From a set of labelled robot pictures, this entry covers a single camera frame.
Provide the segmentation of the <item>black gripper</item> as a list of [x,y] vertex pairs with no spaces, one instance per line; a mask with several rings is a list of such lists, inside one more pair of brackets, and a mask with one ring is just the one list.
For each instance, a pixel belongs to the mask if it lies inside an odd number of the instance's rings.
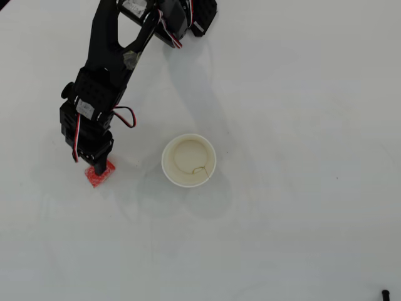
[[[78,113],[71,103],[64,103],[60,107],[61,133],[70,147],[74,146],[77,116]],[[97,176],[101,176],[107,169],[108,154],[113,144],[110,132],[112,118],[113,114],[109,114],[106,119],[92,121],[80,115],[77,153],[87,163],[93,165]]]

